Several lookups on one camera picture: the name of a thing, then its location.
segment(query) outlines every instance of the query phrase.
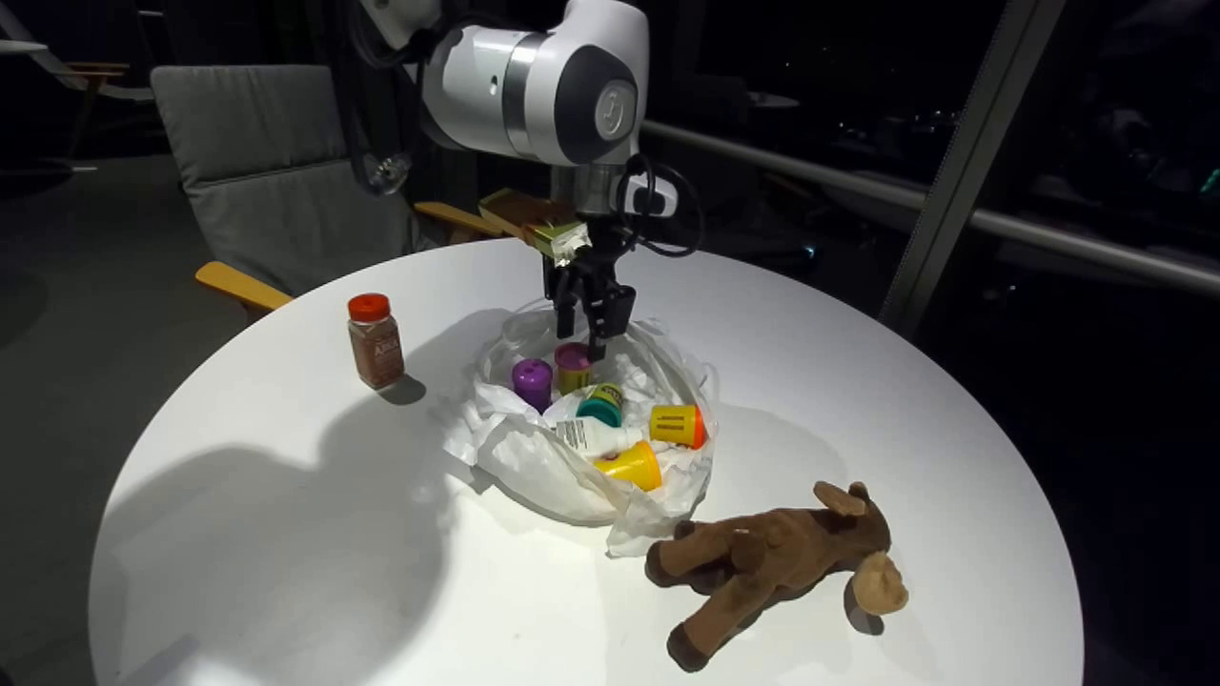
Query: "floor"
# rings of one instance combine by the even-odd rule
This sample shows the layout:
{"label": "floor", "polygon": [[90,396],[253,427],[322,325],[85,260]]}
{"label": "floor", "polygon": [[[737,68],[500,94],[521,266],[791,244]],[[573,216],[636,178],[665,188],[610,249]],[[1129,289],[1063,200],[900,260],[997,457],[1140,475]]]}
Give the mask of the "floor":
{"label": "floor", "polygon": [[[806,249],[753,254],[816,266]],[[159,156],[104,158],[0,205],[0,670],[14,686],[90,682],[85,594],[107,486],[158,404],[245,326],[233,301],[188,278],[201,260]],[[1026,275],[997,286],[1005,297],[981,293],[927,348],[1016,433],[1060,510],[1092,682],[1220,682],[1206,645],[1220,635],[1206,526],[1218,301]]]}

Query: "plush moose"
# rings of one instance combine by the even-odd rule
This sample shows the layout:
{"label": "plush moose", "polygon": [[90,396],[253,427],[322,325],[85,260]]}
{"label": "plush moose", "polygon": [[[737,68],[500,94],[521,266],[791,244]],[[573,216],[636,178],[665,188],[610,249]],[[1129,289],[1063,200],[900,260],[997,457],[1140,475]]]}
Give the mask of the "plush moose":
{"label": "plush moose", "polygon": [[828,510],[685,521],[675,541],[648,547],[645,570],[656,587],[690,581],[708,594],[667,640],[683,670],[702,670],[763,608],[808,594],[831,570],[854,570],[844,603],[863,631],[882,631],[882,612],[908,607],[902,576],[887,561],[887,521],[866,484],[844,493],[819,479],[812,493]]}

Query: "plastic bag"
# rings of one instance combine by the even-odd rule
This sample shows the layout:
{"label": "plastic bag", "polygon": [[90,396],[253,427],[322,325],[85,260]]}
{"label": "plastic bag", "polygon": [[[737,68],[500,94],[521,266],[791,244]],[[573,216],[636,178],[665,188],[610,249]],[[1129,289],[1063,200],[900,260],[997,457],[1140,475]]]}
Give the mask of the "plastic bag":
{"label": "plastic bag", "polygon": [[[717,446],[713,369],[678,349],[656,325],[636,319],[594,362],[594,378],[625,396],[623,427],[608,427],[576,419],[578,392],[557,396],[545,411],[511,392],[511,364],[553,357],[557,348],[548,310],[511,316],[473,369],[462,421],[451,429],[445,451],[548,518],[610,526],[610,556],[645,554],[648,541],[690,518],[708,486]],[[665,484],[642,493],[603,475],[594,457],[648,443],[651,404],[697,404],[708,443],[697,451],[651,443]]]}

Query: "chair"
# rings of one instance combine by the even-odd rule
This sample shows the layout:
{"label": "chair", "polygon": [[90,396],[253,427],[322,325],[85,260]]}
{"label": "chair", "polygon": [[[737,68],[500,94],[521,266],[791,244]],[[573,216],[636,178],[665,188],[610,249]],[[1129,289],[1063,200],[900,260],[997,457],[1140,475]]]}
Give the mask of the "chair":
{"label": "chair", "polygon": [[352,174],[323,64],[151,68],[151,94],[216,254],[197,280],[277,310],[408,249],[406,197]]}

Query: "red jar lid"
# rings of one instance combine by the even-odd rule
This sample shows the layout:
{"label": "red jar lid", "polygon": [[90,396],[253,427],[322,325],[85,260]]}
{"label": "red jar lid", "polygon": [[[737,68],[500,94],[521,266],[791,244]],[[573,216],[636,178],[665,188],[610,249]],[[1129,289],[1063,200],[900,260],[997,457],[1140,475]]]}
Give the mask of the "red jar lid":
{"label": "red jar lid", "polygon": [[389,297],[387,293],[360,293],[348,301],[352,319],[387,319]]}

